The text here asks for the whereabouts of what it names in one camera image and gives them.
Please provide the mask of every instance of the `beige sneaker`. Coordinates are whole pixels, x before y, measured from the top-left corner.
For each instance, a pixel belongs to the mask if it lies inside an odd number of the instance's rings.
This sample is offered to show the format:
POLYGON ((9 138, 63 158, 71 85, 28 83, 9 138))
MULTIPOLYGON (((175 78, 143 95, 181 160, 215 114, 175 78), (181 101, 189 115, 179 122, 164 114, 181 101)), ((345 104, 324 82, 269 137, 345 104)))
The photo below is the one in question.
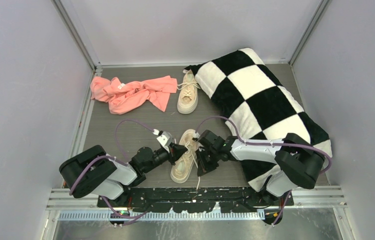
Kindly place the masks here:
POLYGON ((183 83, 177 85, 180 95, 177 101, 177 110, 181 114, 190 114, 198 105, 199 83, 195 80, 192 71, 188 71, 183 77, 183 83))
POLYGON ((195 151, 198 150, 199 145, 197 141, 192 140, 194 136, 195 130, 188 129, 183 133, 178 143, 180 145, 185 145, 187 148, 187 152, 185 152, 171 168, 171 179, 178 184, 186 182, 191 174, 193 165, 197 165, 197 155, 195 151))

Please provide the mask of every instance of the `white shoelace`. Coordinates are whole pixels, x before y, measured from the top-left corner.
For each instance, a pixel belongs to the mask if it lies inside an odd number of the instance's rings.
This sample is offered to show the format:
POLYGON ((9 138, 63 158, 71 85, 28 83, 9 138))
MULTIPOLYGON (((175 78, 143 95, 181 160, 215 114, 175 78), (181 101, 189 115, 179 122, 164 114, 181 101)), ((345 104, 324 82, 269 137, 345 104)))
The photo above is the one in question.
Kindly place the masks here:
MULTIPOLYGON (((187 86, 193 86, 197 89, 201 89, 200 84, 197 81, 182 82, 182 83, 177 85, 177 89, 182 90, 187 86)), ((191 95, 192 95, 192 93, 191 93, 190 89, 186 89, 186 91, 183 93, 184 97, 190 97, 191 95)))
MULTIPOLYGON (((198 163, 197 163, 197 161, 195 161, 195 155, 194 155, 194 153, 191 151, 191 149, 189 148, 189 144, 190 144, 189 141, 187 141, 187 142, 184 144, 184 146, 187 148, 187 152, 185 152, 185 154, 190 154, 190 156, 192 157, 193 162, 195 163, 196 168, 198 168, 198 163)), ((201 177, 198 176, 198 184, 196 185, 196 191, 198 191, 198 188, 200 187, 200 182, 201 182, 201 177)))

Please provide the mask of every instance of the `floor panel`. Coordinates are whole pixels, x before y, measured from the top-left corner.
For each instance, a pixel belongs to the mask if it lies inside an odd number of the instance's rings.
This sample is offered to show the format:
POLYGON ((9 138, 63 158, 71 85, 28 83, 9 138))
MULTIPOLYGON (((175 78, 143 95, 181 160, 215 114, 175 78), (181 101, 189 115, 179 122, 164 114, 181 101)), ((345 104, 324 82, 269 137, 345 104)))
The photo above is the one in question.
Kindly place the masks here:
MULTIPOLYGON (((292 70, 287 64, 270 64, 268 68, 279 78, 285 88, 302 105, 297 85, 292 70)), ((118 77, 122 83, 132 81, 143 81, 170 75, 182 82, 184 74, 181 66, 160 66, 160 67, 117 67, 105 68, 102 77, 112 79, 118 77)), ((167 109, 161 112, 158 108, 146 101, 142 106, 123 115, 111 114, 108 103, 95 101, 89 128, 84 144, 84 149, 94 145, 101 145, 105 151, 123 159, 123 155, 116 146, 114 131, 116 125, 124 119, 137 119, 148 126, 167 131, 179 141, 183 132, 187 129, 195 129, 206 117, 219 115, 218 109, 211 103, 208 96, 198 92, 199 102, 195 111, 191 114, 180 114, 177 111, 177 99, 179 93, 171 94, 167 109)), ((220 119, 211 119, 201 127, 202 130, 209 129, 222 136, 230 134, 229 129, 220 119)), ((133 156, 141 147, 150 147, 152 150, 160 146, 155 135, 144 129, 142 126, 131 122, 125 122, 117 131, 122 147, 129 157, 133 156)), ((200 187, 236 187, 247 186, 241 164, 239 162, 220 162, 217 170, 201 177, 200 187)), ((164 163, 146 174, 146 180, 139 187, 196 187, 198 177, 196 167, 192 168, 189 179, 182 184, 175 183, 170 178, 171 165, 164 163)), ((326 176, 322 175, 317 181, 318 185, 327 185, 326 176)))

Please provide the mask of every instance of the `pink cloth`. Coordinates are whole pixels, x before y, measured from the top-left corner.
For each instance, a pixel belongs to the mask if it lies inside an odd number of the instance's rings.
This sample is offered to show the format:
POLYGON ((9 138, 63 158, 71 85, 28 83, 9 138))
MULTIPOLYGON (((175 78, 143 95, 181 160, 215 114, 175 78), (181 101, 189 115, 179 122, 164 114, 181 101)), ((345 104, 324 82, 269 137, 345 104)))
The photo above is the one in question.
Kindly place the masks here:
POLYGON ((117 77, 111 81, 96 76, 90 84, 91 99, 109 103, 112 114, 125 114, 149 100, 159 110, 165 112, 170 93, 177 91, 177 79, 170 76, 121 83, 117 77))

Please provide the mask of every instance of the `checkered pillow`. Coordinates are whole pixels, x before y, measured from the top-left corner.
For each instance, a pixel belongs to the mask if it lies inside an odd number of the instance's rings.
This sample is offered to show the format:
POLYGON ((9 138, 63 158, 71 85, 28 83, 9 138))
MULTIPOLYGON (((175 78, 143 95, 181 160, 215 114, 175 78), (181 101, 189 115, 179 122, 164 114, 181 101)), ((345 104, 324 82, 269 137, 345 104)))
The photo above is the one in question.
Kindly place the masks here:
MULTIPOLYGON (((332 155, 329 135, 304 112, 251 48, 243 48, 199 65, 190 65, 196 81, 221 115, 232 120, 244 139, 273 140, 295 133, 332 155)), ((236 134, 226 122, 233 135, 236 134)), ((273 163, 241 161, 246 180, 257 192, 280 171, 273 163)))

